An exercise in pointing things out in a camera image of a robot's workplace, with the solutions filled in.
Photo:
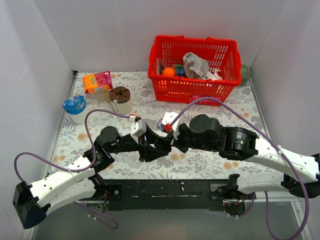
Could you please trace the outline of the beige cup under package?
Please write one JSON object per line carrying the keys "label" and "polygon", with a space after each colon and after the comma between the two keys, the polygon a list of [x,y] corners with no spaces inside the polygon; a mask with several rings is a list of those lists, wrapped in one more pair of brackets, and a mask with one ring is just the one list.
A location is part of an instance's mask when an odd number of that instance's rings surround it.
{"label": "beige cup under package", "polygon": [[99,92],[95,92],[93,94],[93,97],[95,100],[102,102],[102,101],[107,101],[109,99],[109,92],[110,90],[103,90]]}

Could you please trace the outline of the red plastic shopping basket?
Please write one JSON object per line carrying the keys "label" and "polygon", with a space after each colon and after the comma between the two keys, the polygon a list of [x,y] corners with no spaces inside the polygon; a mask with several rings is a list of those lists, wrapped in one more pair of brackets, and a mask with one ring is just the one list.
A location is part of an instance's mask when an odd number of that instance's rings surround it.
{"label": "red plastic shopping basket", "polygon": [[158,35],[149,55],[148,77],[155,98],[201,105],[224,102],[241,83],[241,57],[232,39]]}

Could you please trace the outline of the orange fruit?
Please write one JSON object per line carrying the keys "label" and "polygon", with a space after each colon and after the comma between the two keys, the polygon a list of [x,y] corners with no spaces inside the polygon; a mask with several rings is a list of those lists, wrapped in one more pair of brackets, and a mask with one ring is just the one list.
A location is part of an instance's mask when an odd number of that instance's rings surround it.
{"label": "orange fruit", "polygon": [[162,75],[165,77],[175,77],[176,76],[176,71],[172,67],[166,67],[162,71]]}

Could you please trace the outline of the orange pink snack package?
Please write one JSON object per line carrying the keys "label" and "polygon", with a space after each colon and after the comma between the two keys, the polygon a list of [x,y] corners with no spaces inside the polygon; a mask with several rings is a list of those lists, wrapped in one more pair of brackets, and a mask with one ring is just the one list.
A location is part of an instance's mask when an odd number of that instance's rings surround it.
{"label": "orange pink snack package", "polygon": [[109,91],[113,88],[112,77],[109,71],[87,74],[82,78],[85,94],[95,94]]}

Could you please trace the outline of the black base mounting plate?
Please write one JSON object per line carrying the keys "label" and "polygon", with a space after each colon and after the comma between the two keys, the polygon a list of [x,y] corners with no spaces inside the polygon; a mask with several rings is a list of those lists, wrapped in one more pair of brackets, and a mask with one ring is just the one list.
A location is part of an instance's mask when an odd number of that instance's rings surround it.
{"label": "black base mounting plate", "polygon": [[186,210],[231,211],[241,215],[243,194],[227,179],[99,179],[91,200],[107,203],[109,211]]}

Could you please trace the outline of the clear plastic packet in basket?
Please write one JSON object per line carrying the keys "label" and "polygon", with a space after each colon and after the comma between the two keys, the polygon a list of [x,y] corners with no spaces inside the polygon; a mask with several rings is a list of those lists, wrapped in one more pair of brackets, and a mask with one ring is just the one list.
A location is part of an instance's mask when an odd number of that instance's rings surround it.
{"label": "clear plastic packet in basket", "polygon": [[156,74],[157,75],[162,75],[163,71],[166,67],[166,62],[163,58],[156,58]]}

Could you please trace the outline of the lavender earbud charging case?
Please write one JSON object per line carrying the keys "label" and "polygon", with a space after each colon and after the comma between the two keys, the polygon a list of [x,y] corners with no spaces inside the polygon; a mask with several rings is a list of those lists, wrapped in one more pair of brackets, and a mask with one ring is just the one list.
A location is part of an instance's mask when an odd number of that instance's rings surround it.
{"label": "lavender earbud charging case", "polygon": [[158,121],[158,123],[157,123],[157,128],[159,129],[159,130],[163,130],[164,129],[164,125],[163,125],[163,123],[162,123],[162,118]]}

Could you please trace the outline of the blue lidded white cup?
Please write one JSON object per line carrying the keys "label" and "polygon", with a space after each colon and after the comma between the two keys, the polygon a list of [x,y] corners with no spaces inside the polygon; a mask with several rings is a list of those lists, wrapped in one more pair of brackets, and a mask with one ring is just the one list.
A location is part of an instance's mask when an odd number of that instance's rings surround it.
{"label": "blue lidded white cup", "polygon": [[72,96],[62,103],[62,108],[67,112],[69,118],[77,125],[83,125],[90,111],[83,95]]}

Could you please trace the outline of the crumpled grey paper bag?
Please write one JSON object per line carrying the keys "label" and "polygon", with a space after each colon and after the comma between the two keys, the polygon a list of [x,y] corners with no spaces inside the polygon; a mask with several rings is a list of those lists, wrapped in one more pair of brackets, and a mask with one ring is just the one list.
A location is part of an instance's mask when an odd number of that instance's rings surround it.
{"label": "crumpled grey paper bag", "polygon": [[187,78],[196,79],[197,77],[202,77],[207,72],[209,72],[208,61],[198,57],[192,52],[186,53],[183,58],[184,72]]}

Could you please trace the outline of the green ball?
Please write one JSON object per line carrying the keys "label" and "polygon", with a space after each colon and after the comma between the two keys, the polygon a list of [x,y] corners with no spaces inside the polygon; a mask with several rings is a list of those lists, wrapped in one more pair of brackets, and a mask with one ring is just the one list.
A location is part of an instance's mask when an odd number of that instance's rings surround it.
{"label": "green ball", "polygon": [[245,86],[246,83],[251,78],[251,68],[245,64],[241,65],[240,75],[241,75],[241,83],[240,86]]}

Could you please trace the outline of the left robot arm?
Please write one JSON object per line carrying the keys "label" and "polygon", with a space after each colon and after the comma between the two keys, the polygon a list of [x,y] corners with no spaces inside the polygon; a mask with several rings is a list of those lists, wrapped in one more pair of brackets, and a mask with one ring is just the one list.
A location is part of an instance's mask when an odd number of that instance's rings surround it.
{"label": "left robot arm", "polygon": [[77,160],[41,180],[22,181],[15,187],[12,204],[24,229],[41,223],[47,215],[79,200],[120,200],[120,185],[109,185],[100,172],[115,160],[112,153],[138,152],[142,162],[151,162],[167,156],[171,151],[173,135],[166,137],[153,132],[148,125],[131,125],[131,133],[121,136],[114,126],[102,129],[87,150]]}

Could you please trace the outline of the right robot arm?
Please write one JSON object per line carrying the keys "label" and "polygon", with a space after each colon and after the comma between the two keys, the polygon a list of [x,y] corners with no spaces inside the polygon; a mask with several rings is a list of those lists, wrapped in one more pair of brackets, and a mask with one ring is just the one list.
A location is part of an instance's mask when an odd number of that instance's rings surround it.
{"label": "right robot arm", "polygon": [[224,127],[206,114],[195,116],[188,125],[176,120],[177,113],[166,112],[157,127],[173,134],[173,146],[217,152],[223,159],[257,163],[271,173],[229,175],[227,184],[212,188],[214,197],[237,199],[255,192],[288,192],[304,197],[303,181],[309,198],[320,195],[320,155],[305,156],[280,148],[276,150],[263,137],[243,127]]}

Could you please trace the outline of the black earbud charging case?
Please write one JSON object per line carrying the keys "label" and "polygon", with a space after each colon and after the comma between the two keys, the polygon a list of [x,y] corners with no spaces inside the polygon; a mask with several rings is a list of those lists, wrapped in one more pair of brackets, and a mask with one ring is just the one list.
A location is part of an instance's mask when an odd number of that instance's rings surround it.
{"label": "black earbud charging case", "polygon": [[167,138],[158,138],[155,143],[154,146],[160,150],[163,150],[167,153],[169,153],[172,148],[171,148],[171,140],[167,139]]}

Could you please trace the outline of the white pump bottle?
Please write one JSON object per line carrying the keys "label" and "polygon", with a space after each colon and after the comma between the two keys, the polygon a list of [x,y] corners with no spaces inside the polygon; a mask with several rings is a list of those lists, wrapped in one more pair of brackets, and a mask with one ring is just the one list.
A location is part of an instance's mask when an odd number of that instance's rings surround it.
{"label": "white pump bottle", "polygon": [[208,71],[200,79],[202,79],[202,80],[212,80],[212,81],[222,80],[223,78],[219,75],[219,72],[221,72],[220,69],[214,69],[213,72]]}

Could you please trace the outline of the brown topped paper roll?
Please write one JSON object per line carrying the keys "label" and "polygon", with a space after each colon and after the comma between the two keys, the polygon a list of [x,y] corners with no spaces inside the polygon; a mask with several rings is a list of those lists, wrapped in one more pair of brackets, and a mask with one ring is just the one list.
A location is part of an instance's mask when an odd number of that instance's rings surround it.
{"label": "brown topped paper roll", "polygon": [[109,100],[114,111],[118,114],[129,114],[133,110],[131,92],[123,86],[118,86],[109,91]]}

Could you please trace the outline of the blue green item in basket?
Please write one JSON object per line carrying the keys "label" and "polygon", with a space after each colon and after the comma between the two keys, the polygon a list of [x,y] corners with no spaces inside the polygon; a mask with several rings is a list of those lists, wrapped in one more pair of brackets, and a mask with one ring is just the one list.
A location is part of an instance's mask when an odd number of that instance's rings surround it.
{"label": "blue green item in basket", "polygon": [[184,66],[182,64],[175,64],[174,65],[174,70],[175,70],[175,75],[178,77],[185,77],[185,70],[184,70]]}

